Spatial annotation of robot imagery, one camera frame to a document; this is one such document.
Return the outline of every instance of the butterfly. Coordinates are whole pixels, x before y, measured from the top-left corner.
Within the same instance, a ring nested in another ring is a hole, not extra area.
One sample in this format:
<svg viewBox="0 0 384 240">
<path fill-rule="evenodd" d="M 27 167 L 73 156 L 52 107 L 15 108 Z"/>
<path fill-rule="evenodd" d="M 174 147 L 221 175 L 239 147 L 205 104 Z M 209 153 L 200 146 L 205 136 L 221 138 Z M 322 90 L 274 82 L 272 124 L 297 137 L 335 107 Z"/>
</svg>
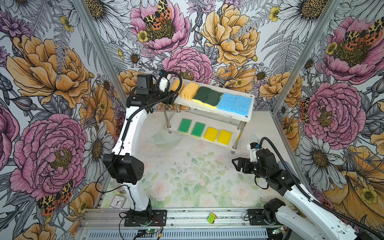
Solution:
<svg viewBox="0 0 384 240">
<path fill-rule="evenodd" d="M 73 181 L 69 181 L 56 195 L 49 195 L 40 198 L 37 201 L 37 206 L 42 210 L 42 215 L 44 217 L 48 217 L 54 213 L 56 208 L 60 208 L 63 204 L 67 204 L 72 196 Z"/>
<path fill-rule="evenodd" d="M 172 10 L 168 7 L 167 0 L 159 0 L 155 15 L 149 15 L 143 18 L 144 23 L 152 27 L 153 30 L 160 30 L 162 24 L 166 23 L 172 16 Z"/>
<path fill-rule="evenodd" d="M 303 101 L 301 101 L 301 103 L 300 103 L 300 107 L 301 107 L 300 121 L 303 123 L 309 123 L 310 122 L 310 118 L 309 118 L 308 112 L 307 112 L 309 105 L 310 105 L 310 98 L 306 98 Z"/>
<path fill-rule="evenodd" d="M 384 17 L 380 18 L 374 22 L 368 29 L 358 32 L 356 30 L 351 30 L 345 33 L 344 40 L 347 41 L 345 48 L 347 50 L 354 50 L 357 46 L 360 48 L 366 45 L 372 45 L 377 42 L 382 36 L 383 33 L 381 30 L 384 29 Z"/>
</svg>

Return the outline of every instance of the analog clock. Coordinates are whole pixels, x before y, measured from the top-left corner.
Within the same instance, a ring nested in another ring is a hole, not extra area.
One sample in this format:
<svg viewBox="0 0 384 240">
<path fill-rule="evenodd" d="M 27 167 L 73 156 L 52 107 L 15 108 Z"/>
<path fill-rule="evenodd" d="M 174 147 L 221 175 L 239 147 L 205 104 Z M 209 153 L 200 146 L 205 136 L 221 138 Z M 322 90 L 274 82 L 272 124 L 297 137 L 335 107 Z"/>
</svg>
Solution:
<svg viewBox="0 0 384 240">
<path fill-rule="evenodd" d="M 111 207 L 116 208 L 116 209 L 122 209 L 126 200 L 127 200 L 126 197 L 123 197 L 120 195 L 115 195 L 113 197 L 112 202 L 111 202 Z"/>
</svg>

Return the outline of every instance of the dark green sponge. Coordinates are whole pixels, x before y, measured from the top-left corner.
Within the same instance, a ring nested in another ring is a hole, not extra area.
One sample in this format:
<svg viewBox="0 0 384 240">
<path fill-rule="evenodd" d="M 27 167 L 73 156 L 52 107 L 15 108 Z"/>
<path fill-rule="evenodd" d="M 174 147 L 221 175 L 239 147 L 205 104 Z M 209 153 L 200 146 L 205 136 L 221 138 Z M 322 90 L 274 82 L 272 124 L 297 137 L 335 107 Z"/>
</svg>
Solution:
<svg viewBox="0 0 384 240">
<path fill-rule="evenodd" d="M 192 130 L 191 135 L 200 138 L 203 135 L 205 129 L 205 123 L 196 122 L 195 127 Z"/>
<path fill-rule="evenodd" d="M 182 132 L 182 133 L 188 133 L 189 132 L 189 128 L 191 127 L 191 124 L 192 124 L 192 120 L 191 119 L 183 118 L 181 120 L 181 123 L 180 123 L 178 131 Z"/>
<path fill-rule="evenodd" d="M 211 91 L 210 88 L 199 87 L 192 101 L 203 104 L 205 100 L 207 100 L 210 91 Z"/>
<path fill-rule="evenodd" d="M 204 101 L 204 105 L 210 108 L 217 108 L 217 105 L 220 102 L 222 95 L 223 93 L 219 93 L 214 90 L 211 90 L 209 92 L 208 98 Z"/>
</svg>

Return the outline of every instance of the white shelf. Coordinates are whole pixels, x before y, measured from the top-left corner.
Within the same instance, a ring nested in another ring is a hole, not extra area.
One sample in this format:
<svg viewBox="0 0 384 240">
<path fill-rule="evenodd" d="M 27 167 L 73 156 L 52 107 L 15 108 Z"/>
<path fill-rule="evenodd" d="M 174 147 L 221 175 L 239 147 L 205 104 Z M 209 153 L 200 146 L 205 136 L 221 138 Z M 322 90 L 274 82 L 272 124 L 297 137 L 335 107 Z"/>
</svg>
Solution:
<svg viewBox="0 0 384 240">
<path fill-rule="evenodd" d="M 171 86 L 175 82 L 175 79 L 176 78 L 172 78 L 170 80 L 170 85 Z M 184 106 L 187 106 L 187 107 L 191 107 L 191 108 L 196 108 L 196 109 L 199 109 L 199 110 L 202 110 L 202 111 L 206 111 L 206 112 L 209 112 L 209 113 L 218 114 L 218 115 L 225 116 L 225 117 L 228 117 L 228 118 L 233 118 L 233 119 L 240 120 L 240 121 L 243 121 L 243 122 L 249 122 L 251 120 L 252 110 L 253 110 L 253 102 L 255 101 L 255 96 L 254 95 L 248 94 L 248 93 L 242 93 L 242 92 L 238 92 L 238 91 L 234 91 L 234 90 L 230 90 L 228 88 L 220 88 L 220 87 L 216 87 L 216 86 L 212 86 L 212 85 L 207 85 L 207 84 L 204 84 L 204 83 L 198 83 L 198 82 L 194 82 L 194 81 L 189 81 L 189 80 L 186 80 L 186 79 L 183 79 L 183 82 L 184 82 L 184 87 L 187 86 L 189 83 L 196 83 L 200 87 L 204 86 L 204 87 L 210 88 L 210 89 L 215 90 L 215 91 L 220 92 L 220 93 L 229 93 L 229 94 L 233 94 L 233 95 L 240 95 L 240 96 L 244 96 L 244 97 L 247 97 L 247 98 L 252 98 L 251 106 L 250 106 L 250 108 L 248 110 L 248 115 L 247 116 L 243 116 L 243 115 L 240 115 L 238 113 L 227 112 L 227 111 L 224 111 L 224 110 L 221 110 L 221 109 L 217 109 L 217 108 L 210 108 L 210 107 L 207 107 L 207 106 L 205 106 L 203 104 L 194 102 L 192 100 L 188 101 L 188 100 L 182 98 L 180 95 L 175 99 L 174 103 L 180 104 L 180 105 L 184 105 Z"/>
<path fill-rule="evenodd" d="M 185 133 L 182 133 L 182 132 L 178 131 L 180 123 L 181 123 L 181 120 L 183 118 L 191 119 L 192 120 L 192 123 L 191 123 L 191 126 L 189 128 L 188 134 L 185 134 Z M 203 134 L 202 134 L 201 138 L 191 136 L 192 130 L 193 130 L 196 122 L 205 123 L 205 129 L 203 131 Z M 236 139 L 237 139 L 237 137 L 238 137 L 238 135 L 240 133 L 240 130 L 237 130 L 237 126 L 236 125 L 232 125 L 232 124 L 229 124 L 229 123 L 226 123 L 226 122 L 221 122 L 221 121 L 218 121 L 218 120 L 215 120 L 215 119 L 212 119 L 212 118 L 207 118 L 207 117 L 204 117 L 204 116 L 201 116 L 201 115 L 197 115 L 197 114 L 193 114 L 193 113 L 186 112 L 186 111 L 180 111 L 179 113 L 175 113 L 172 116 L 172 118 L 169 120 L 169 123 L 170 123 L 170 129 L 166 128 L 167 130 L 179 133 L 179 134 L 181 134 L 183 136 L 191 137 L 193 139 L 198 139 L 200 141 L 208 142 L 208 143 L 211 143 L 211 144 L 214 144 L 214 145 L 217 145 L 217 146 L 229 149 L 229 150 L 234 151 L 234 152 L 237 151 L 237 149 L 233 149 L 232 148 L 232 146 L 235 144 Z M 217 135 L 217 137 L 216 137 L 214 142 L 209 141 L 209 140 L 204 138 L 205 132 L 207 131 L 207 129 L 209 127 L 213 127 L 215 129 L 219 130 L 219 133 L 218 133 L 218 135 Z M 229 140 L 229 144 L 228 145 L 219 143 L 217 141 L 217 138 L 220 135 L 221 130 L 226 130 L 226 131 L 229 131 L 229 132 L 232 133 L 232 136 L 231 136 L 231 139 Z"/>
</svg>

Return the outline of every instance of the blue sponge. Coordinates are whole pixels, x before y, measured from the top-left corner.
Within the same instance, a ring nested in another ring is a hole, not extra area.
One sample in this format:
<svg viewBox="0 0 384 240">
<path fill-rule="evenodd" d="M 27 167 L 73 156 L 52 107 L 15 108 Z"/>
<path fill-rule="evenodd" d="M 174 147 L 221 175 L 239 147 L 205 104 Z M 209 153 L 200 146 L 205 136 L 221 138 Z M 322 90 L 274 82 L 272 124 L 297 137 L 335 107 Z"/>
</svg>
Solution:
<svg viewBox="0 0 384 240">
<path fill-rule="evenodd" d="M 251 103 L 252 103 L 251 98 L 237 96 L 235 100 L 235 104 L 232 106 L 231 112 L 238 113 L 243 116 L 247 116 L 249 108 L 251 107 Z"/>
<path fill-rule="evenodd" d="M 224 93 L 223 96 L 221 97 L 220 102 L 217 105 L 217 108 L 224 111 L 231 112 L 232 106 L 235 104 L 236 98 L 237 98 L 237 95 Z"/>
</svg>

